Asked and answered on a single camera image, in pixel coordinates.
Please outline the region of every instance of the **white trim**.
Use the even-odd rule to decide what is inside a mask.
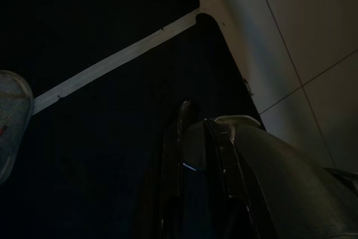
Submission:
[[[109,71],[112,71],[113,69],[133,60],[150,49],[153,49],[154,47],[185,31],[196,23],[195,17],[199,12],[199,9],[196,9],[188,13],[163,29],[158,30],[150,36],[147,36],[129,47],[105,58],[84,71],[81,71],[72,78],[55,86],[48,92],[40,95],[35,99],[34,115],[46,107],[56,103],[60,98],[68,96],[74,91],[94,81],[96,78],[103,76]]]

